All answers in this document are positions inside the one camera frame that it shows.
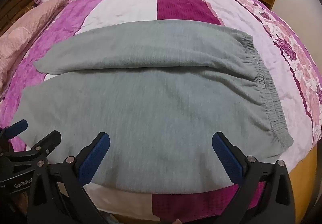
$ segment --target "wooden floor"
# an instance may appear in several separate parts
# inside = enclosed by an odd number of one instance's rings
[[[313,192],[317,169],[317,147],[300,161],[289,174],[295,200],[296,224],[303,219]]]

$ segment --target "bed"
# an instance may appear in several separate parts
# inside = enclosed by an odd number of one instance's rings
[[[7,82],[0,103],[0,126],[12,123],[24,88],[40,85],[56,76],[40,73],[33,66],[33,62],[45,56],[55,43],[97,28],[169,19],[230,27],[253,37],[254,46],[275,84],[288,132],[294,140],[280,159],[290,172],[299,223],[310,202],[315,180],[316,143],[322,133],[322,78],[293,30],[257,0],[69,0],[24,52],[24,59]],[[12,140],[12,146],[15,151],[26,148],[19,137]],[[120,221],[151,222],[176,218],[187,222],[218,215],[237,188],[233,185],[193,194],[158,194],[130,192],[95,183],[85,186],[97,208],[115,214]],[[262,188],[263,185],[258,186],[252,206],[256,205]]]

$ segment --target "wooden headboard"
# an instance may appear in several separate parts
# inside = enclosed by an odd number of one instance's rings
[[[0,8],[0,36],[14,22],[33,8],[33,0],[5,0]]]

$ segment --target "blue gripper pad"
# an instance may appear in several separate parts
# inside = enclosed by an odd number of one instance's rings
[[[226,170],[231,182],[242,184],[244,180],[243,168],[218,133],[213,135],[212,143],[213,149]]]
[[[28,127],[27,121],[20,120],[17,123],[5,129],[5,137],[11,140],[15,136],[18,136],[21,132],[24,132],[27,129],[27,127]]]
[[[78,182],[83,186],[91,182],[110,145],[109,136],[103,133],[78,170]]]

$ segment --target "bed sheet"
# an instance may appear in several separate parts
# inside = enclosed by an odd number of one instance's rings
[[[236,28],[253,36],[254,45],[275,83],[289,133],[294,139],[294,144],[281,155],[288,170],[292,170],[321,137],[321,76],[290,27],[257,0],[71,0],[18,67],[15,81],[8,91],[12,95],[0,106],[1,126],[9,125],[24,87],[50,78],[50,75],[45,78],[44,74],[38,73],[32,62],[41,58],[54,43],[98,27],[157,19],[206,22],[216,19],[219,25]],[[16,149],[24,148],[19,139],[14,140],[13,144]],[[211,205],[211,210],[200,208],[196,213],[190,211],[184,201],[200,202],[205,200],[205,196],[196,198],[194,194],[192,197],[178,198],[166,194],[147,194],[148,198],[143,198],[142,194],[124,193],[94,183],[88,184],[85,189],[98,208],[108,212],[157,220],[156,216],[165,219],[180,217],[178,212],[181,211],[182,221],[220,214],[236,192],[236,186],[225,192],[222,191],[224,189],[214,191],[213,194],[206,192],[206,205]],[[114,199],[107,199],[102,194]],[[128,200],[126,211],[122,200]]]

